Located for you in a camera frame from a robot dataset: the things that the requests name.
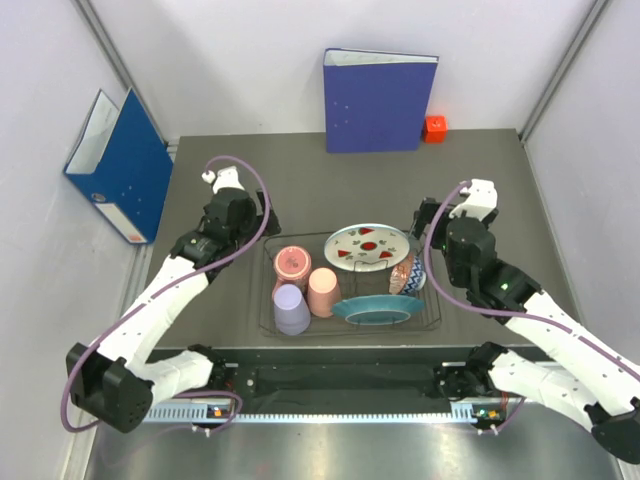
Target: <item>red block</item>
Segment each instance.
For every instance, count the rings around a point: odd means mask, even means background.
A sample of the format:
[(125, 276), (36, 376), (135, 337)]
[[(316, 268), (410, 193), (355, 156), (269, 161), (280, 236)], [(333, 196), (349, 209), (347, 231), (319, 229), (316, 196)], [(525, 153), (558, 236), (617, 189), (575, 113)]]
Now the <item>red block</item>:
[(424, 142), (442, 143), (447, 136), (447, 119), (442, 115), (435, 115), (424, 120)]

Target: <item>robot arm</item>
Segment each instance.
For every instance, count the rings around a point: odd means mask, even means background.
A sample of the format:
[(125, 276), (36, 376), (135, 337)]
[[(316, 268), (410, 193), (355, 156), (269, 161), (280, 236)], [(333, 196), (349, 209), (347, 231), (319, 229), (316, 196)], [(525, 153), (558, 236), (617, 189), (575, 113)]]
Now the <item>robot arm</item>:
[[(192, 388), (224, 383), (218, 378), (224, 370), (223, 360), (201, 346), (146, 363), (184, 307), (226, 265), (174, 282), (237, 251), (255, 236), (263, 220), (235, 167), (220, 170), (217, 177), (208, 172), (203, 179), (212, 185), (213, 196), (198, 227), (178, 239), (156, 277), (128, 310), (137, 313), (88, 357), (72, 386), (74, 405), (123, 433), (137, 427), (148, 410), (163, 400)], [(257, 195), (264, 211), (264, 196), (261, 191)], [(264, 234), (277, 233), (280, 225), (271, 210)], [(86, 349), (79, 343), (71, 349), (68, 372)]]
[[(640, 367), (573, 320), (526, 273), (497, 257), (495, 237), (488, 230), (497, 215), (492, 182), (473, 180), (461, 195), (465, 201), (446, 207), (431, 242), (445, 257), (451, 284), (467, 290), (471, 305), (495, 312), (490, 317), (566, 369), (549, 370), (486, 343), (466, 363), (466, 391), (502, 390), (531, 398), (591, 431), (616, 457), (640, 463)], [(432, 199), (422, 202), (411, 230), (416, 238), (439, 207)], [(460, 390), (460, 380), (449, 373), (446, 368), (436, 372), (440, 385), (445, 391), (452, 384)]]

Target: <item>wire dish rack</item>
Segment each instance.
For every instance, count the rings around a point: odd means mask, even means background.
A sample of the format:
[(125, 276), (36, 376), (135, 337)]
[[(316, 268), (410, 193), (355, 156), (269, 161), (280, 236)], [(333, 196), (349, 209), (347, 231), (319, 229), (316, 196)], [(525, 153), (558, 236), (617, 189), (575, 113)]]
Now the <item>wire dish rack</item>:
[[(260, 331), (270, 337), (290, 337), (277, 328), (273, 313), (272, 292), (276, 284), (273, 259), (285, 247), (297, 245), (305, 248), (311, 255), (312, 268), (327, 267), (338, 277), (342, 298), (349, 299), (363, 295), (389, 294), (391, 268), (377, 272), (356, 273), (340, 270), (331, 265), (324, 256), (324, 244), (333, 232), (308, 233), (303, 235), (281, 235), (271, 237), (264, 242), (262, 250), (262, 270), (260, 279), (260, 307), (258, 310)], [(438, 295), (429, 282), (417, 292), (416, 298), (425, 303), (425, 308), (404, 322), (390, 325), (354, 325), (342, 317), (320, 318), (312, 315), (309, 328), (297, 336), (322, 335), (371, 335), (391, 333), (412, 333), (435, 330), (441, 323), (441, 311)]]

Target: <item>blue plate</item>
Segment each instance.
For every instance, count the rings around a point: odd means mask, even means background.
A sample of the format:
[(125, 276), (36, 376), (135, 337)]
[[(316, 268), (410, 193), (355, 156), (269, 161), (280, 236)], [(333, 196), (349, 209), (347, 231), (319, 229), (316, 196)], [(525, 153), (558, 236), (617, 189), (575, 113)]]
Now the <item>blue plate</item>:
[(356, 325), (392, 325), (411, 318), (424, 302), (403, 295), (369, 295), (336, 303), (331, 311)]

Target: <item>purple cup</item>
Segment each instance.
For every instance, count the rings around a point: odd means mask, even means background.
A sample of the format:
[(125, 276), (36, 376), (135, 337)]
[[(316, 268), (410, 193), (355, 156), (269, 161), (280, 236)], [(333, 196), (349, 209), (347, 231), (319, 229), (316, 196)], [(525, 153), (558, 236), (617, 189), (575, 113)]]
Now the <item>purple cup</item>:
[(285, 335), (298, 335), (311, 323), (311, 313), (295, 285), (282, 285), (273, 296), (276, 327)]

